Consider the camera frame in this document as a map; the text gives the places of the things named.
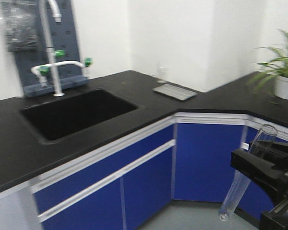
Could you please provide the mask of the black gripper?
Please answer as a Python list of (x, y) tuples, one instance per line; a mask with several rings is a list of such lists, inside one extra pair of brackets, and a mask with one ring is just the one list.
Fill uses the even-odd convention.
[(231, 153), (231, 167), (262, 189), (275, 189), (274, 208), (260, 217), (260, 230), (288, 230), (288, 143), (274, 142), (264, 157), (236, 149)]

